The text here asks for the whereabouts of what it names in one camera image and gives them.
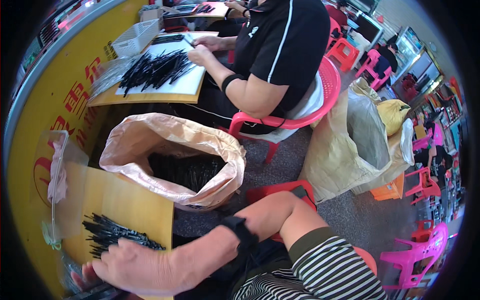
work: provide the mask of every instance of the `red shirt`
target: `red shirt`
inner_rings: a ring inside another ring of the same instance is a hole
[[[340,25],[340,28],[347,26],[347,15],[343,11],[336,9],[333,5],[325,5],[325,8],[330,17]]]

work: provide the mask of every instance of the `wooden table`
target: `wooden table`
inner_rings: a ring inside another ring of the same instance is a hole
[[[159,34],[157,36],[166,36],[166,35],[176,35],[179,33],[172,33],[172,34]],[[218,32],[211,32],[211,31],[195,31],[190,32],[193,38],[198,38],[204,35],[210,36],[217,36]],[[145,52],[150,47],[150,44],[145,47],[142,52]],[[141,93],[141,94],[127,94],[126,97],[123,95],[116,95],[116,91],[119,88],[119,84],[116,84],[106,90],[105,92],[101,93],[97,97],[93,98],[92,100],[88,101],[87,106],[100,106],[100,105],[111,105],[111,104],[125,104],[125,103],[189,103],[189,104],[196,104],[198,102],[198,95],[200,94],[200,89],[202,88],[202,81],[205,76],[205,71],[200,75],[200,83],[198,84],[197,91],[195,94],[182,94],[182,93]],[[183,77],[179,78],[176,83],[180,83],[181,80],[185,80]]]
[[[167,18],[165,20],[169,19],[177,19],[177,18],[192,18],[192,17],[210,17],[210,18],[225,18],[225,15],[227,14],[228,11],[228,6],[225,5],[224,2],[203,2],[200,4],[198,7],[200,8],[203,5],[210,5],[211,7],[215,7],[214,10],[211,12],[201,12],[201,13],[194,13],[191,15],[186,15],[186,16],[180,16],[180,17],[171,17]]]
[[[166,247],[167,251],[171,250],[172,201],[131,182],[123,175],[90,167],[79,168],[87,168],[84,173],[86,175],[82,215],[104,214],[120,225],[145,232],[150,239]],[[89,235],[91,233],[82,228],[80,235],[64,239],[62,242],[62,249],[78,264],[93,259],[89,253],[92,250],[90,241],[85,240]],[[141,296],[141,298],[173,300],[173,297]]]

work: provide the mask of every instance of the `striped shirt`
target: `striped shirt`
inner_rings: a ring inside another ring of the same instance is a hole
[[[328,227],[301,237],[288,254],[291,268],[250,277],[234,290],[233,300],[387,299],[352,245]]]

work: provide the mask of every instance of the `black wristband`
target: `black wristband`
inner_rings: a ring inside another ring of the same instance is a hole
[[[228,216],[222,220],[220,225],[223,225],[235,233],[239,238],[240,244],[237,251],[239,254],[250,254],[258,244],[258,236],[252,234],[245,226],[245,218],[237,216]]]
[[[243,76],[240,75],[240,74],[232,74],[232,75],[229,75],[225,78],[225,80],[222,82],[222,92],[225,94],[225,90],[227,89],[227,86],[230,84],[230,82],[234,79],[242,79],[243,80]]]

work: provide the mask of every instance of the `white cutting board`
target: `white cutting board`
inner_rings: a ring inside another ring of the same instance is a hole
[[[172,33],[161,36],[174,36],[178,34],[187,35],[187,40],[193,40],[202,36],[217,36],[218,32],[190,32],[190,33]],[[143,51],[150,52],[152,55],[160,55],[163,51],[166,53],[184,49],[185,51],[192,50],[192,46],[185,40],[180,42],[171,42],[158,45],[150,45]],[[164,93],[164,94],[185,94],[185,95],[195,95],[198,90],[198,85],[205,73],[205,67],[196,66],[193,70],[183,75],[177,79],[174,83],[169,84],[169,81],[164,83],[161,87],[155,89],[152,86],[149,86],[142,92],[143,84],[131,88],[128,91],[129,94],[155,94],[155,93]],[[125,88],[118,88],[115,92],[116,95],[125,94]]]

